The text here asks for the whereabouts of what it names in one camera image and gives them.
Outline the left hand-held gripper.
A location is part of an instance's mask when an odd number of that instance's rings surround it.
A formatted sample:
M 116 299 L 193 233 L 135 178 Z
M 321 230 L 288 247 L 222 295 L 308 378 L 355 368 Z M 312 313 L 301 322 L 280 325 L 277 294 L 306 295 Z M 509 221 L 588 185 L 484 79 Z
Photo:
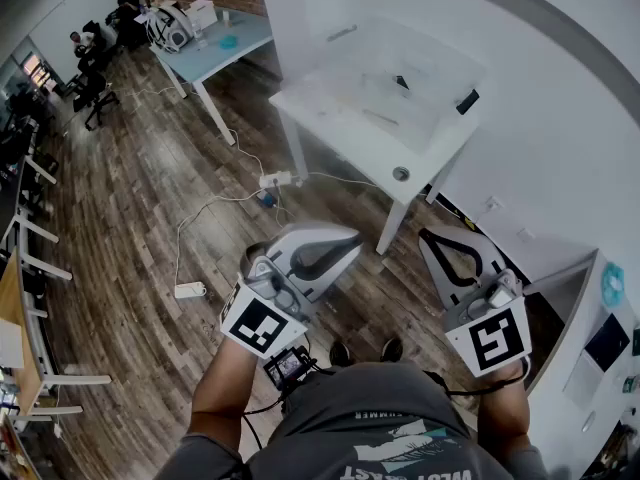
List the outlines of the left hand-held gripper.
M 268 244 L 246 249 L 220 313 L 220 330 L 261 359 L 306 333 L 315 300 L 362 250 L 353 228 L 324 221 L 286 225 Z

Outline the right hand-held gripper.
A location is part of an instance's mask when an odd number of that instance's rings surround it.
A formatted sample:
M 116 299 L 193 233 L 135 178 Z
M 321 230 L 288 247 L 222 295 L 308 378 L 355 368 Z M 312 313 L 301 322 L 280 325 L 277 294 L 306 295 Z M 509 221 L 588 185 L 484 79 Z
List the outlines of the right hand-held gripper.
M 445 335 L 474 376 L 531 353 L 521 282 L 486 236 L 453 226 L 422 228 L 418 245 L 447 311 Z M 471 277 L 457 273 L 446 249 L 474 260 Z M 476 281 L 483 284 L 461 299 Z

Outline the clear plastic storage bin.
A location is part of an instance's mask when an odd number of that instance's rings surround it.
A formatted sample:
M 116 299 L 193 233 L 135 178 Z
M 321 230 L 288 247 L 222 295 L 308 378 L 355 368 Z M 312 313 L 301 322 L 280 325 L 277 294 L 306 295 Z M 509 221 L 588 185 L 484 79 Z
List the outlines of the clear plastic storage bin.
M 322 89 L 417 153 L 486 74 L 436 38 L 377 16 L 325 37 L 319 53 L 316 67 L 289 86 Z

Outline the person's right forearm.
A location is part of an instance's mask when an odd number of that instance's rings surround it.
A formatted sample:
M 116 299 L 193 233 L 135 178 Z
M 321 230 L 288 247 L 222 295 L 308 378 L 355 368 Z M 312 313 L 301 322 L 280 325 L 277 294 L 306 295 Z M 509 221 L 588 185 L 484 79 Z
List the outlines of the person's right forearm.
M 478 442 L 502 460 L 530 444 L 530 409 L 522 381 L 480 397 Z

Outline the person's left forearm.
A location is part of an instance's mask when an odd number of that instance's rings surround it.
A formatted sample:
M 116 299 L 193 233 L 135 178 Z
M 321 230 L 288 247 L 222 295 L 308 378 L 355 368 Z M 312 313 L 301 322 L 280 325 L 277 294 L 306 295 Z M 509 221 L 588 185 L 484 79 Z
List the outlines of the person's left forearm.
M 258 357 L 225 337 L 192 400 L 190 433 L 204 434 L 238 451 Z

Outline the person's left black shoe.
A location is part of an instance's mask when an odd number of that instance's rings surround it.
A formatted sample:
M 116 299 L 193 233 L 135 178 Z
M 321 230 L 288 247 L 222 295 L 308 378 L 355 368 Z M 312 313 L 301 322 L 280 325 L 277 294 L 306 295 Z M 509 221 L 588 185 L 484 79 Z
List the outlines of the person's left black shoe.
M 341 341 L 335 341 L 329 351 L 329 361 L 334 367 L 345 368 L 353 364 L 350 350 Z

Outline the person's black shoe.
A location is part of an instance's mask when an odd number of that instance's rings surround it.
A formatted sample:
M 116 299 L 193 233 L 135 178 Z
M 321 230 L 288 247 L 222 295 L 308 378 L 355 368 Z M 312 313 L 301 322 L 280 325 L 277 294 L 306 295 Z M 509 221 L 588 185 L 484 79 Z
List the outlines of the person's black shoe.
M 396 363 L 403 358 L 404 345 L 399 337 L 389 339 L 383 346 L 380 355 L 381 362 Z
M 335 341 L 329 351 L 329 361 L 334 367 L 345 368 L 353 364 L 350 350 L 341 341 Z

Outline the small white table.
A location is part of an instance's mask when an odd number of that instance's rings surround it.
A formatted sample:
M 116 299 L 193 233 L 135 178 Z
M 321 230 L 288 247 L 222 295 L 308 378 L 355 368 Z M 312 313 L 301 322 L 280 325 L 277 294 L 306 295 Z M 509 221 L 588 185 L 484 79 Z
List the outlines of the small white table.
M 424 187 L 431 186 L 428 202 L 437 197 L 480 117 L 479 102 L 463 116 L 454 110 L 436 129 L 426 149 L 417 153 L 320 88 L 289 86 L 271 96 L 269 103 L 278 111 L 300 180 L 309 178 L 298 134 L 302 128 L 393 199 L 376 247 L 380 255 L 392 243 L 410 204 Z

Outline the person's right black shoe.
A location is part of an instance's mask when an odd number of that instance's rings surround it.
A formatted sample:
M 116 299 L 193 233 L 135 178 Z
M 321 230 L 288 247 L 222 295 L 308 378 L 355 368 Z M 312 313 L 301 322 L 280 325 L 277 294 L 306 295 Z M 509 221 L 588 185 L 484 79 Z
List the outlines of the person's right black shoe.
M 399 337 L 389 339 L 383 346 L 380 355 L 381 362 L 396 363 L 403 358 L 404 345 Z

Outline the black waist monitor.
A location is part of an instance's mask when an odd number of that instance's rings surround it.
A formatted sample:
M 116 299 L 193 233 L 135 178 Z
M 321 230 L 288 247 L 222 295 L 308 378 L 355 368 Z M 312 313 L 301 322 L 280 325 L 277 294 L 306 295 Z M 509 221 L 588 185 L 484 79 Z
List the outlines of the black waist monitor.
M 297 382 L 311 368 L 308 351 L 299 346 L 282 350 L 264 365 L 264 371 L 278 391 L 284 391 Z

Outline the white side desk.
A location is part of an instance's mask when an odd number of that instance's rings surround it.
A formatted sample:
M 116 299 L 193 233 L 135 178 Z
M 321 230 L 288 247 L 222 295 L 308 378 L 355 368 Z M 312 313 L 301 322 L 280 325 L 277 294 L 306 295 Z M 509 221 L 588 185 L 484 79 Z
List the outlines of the white side desk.
M 524 289 L 527 295 L 543 295 L 564 323 L 527 389 L 529 438 L 539 449 L 552 480 L 578 480 L 631 403 L 631 396 L 623 392 L 623 382 L 634 369 L 631 347 L 626 346 L 606 370 L 585 351 L 608 317 L 616 317 L 627 335 L 637 323 L 628 300 L 613 309 L 605 307 L 601 278 L 607 264 L 602 252 L 596 250 L 574 266 Z

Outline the teal patterned disc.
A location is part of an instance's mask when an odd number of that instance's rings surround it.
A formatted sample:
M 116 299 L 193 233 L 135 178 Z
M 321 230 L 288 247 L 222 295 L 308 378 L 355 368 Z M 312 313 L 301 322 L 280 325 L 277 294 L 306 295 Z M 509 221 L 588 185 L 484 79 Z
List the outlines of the teal patterned disc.
M 624 269 L 608 262 L 601 275 L 601 298 L 608 308 L 617 307 L 625 296 Z

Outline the black remote control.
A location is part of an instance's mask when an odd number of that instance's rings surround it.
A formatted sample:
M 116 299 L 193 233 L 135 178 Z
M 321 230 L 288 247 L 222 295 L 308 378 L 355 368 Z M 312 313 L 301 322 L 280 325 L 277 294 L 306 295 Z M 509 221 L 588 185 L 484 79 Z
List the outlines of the black remote control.
M 455 105 L 456 111 L 461 115 L 465 115 L 473 105 L 479 100 L 480 95 L 476 89 L 472 89 L 467 96 L 458 101 Z

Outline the grey laptop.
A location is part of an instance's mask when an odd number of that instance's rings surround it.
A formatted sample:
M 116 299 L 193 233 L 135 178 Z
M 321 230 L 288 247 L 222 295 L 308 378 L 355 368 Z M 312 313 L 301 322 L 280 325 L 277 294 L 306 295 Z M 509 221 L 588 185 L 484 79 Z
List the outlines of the grey laptop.
M 618 318 L 610 314 L 586 344 L 564 387 L 565 396 L 586 410 L 603 378 L 629 345 L 630 339 Z

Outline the light blue desk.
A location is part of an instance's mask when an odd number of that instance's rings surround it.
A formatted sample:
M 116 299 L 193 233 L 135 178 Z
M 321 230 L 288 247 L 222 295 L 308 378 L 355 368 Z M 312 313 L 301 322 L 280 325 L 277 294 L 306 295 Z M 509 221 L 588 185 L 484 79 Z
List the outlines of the light blue desk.
M 229 9 L 229 12 L 230 28 L 226 27 L 222 21 L 218 21 L 204 29 L 203 33 L 208 43 L 206 48 L 200 49 L 197 42 L 192 40 L 178 53 L 170 54 L 155 45 L 152 45 L 150 50 L 183 99 L 187 97 L 187 93 L 178 77 L 196 91 L 206 111 L 222 133 L 223 139 L 233 146 L 236 139 L 205 89 L 204 82 L 247 54 L 271 42 L 273 36 L 266 17 L 234 9 Z M 219 40 L 229 34 L 238 38 L 238 45 L 235 49 L 223 50 L 219 47 Z

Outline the white grey machine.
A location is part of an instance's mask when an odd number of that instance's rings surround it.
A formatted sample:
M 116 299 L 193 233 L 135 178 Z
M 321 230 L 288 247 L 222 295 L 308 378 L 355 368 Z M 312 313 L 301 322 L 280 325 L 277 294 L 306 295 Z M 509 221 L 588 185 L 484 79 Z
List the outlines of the white grey machine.
M 151 5 L 146 13 L 146 33 L 149 41 L 170 54 L 178 53 L 193 38 L 187 14 L 177 2 L 162 0 Z

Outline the black office chair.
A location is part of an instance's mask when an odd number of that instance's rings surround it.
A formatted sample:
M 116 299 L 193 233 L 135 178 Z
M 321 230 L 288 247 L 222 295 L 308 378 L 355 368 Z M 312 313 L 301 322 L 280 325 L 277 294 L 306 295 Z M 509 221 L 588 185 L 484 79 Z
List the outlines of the black office chair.
M 116 92 L 112 89 L 112 84 L 97 71 L 89 72 L 85 83 L 77 80 L 74 91 L 76 96 L 72 101 L 73 110 L 78 113 L 84 108 L 91 109 L 84 121 L 87 131 L 95 129 L 91 125 L 92 120 L 95 120 L 98 127 L 102 125 L 102 114 L 107 105 L 120 103 Z

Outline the wooden desk white legs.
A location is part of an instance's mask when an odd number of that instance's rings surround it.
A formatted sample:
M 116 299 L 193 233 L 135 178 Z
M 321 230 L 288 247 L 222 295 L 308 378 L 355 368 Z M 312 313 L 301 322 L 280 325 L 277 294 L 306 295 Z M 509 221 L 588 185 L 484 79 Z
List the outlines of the wooden desk white legs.
M 38 399 L 43 391 L 51 387 L 107 385 L 112 382 L 108 375 L 54 374 L 46 370 L 36 351 L 35 320 L 44 319 L 47 313 L 38 311 L 26 303 L 22 258 L 15 248 L 0 277 L 0 367 L 11 370 L 4 379 L 17 389 L 15 401 L 18 414 L 6 414 L 3 421 L 14 431 L 15 421 L 45 421 L 59 423 L 61 416 L 81 414 L 80 405 L 40 407 Z

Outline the black desk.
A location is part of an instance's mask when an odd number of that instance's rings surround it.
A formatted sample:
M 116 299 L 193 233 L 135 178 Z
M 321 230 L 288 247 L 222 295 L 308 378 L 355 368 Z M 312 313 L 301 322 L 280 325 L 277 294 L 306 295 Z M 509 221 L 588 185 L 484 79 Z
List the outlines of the black desk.
M 34 206 L 42 193 L 41 181 L 57 183 L 59 162 L 38 150 L 37 142 L 45 131 L 33 117 L 14 119 L 0 132 L 0 244 L 14 226 L 19 207 Z

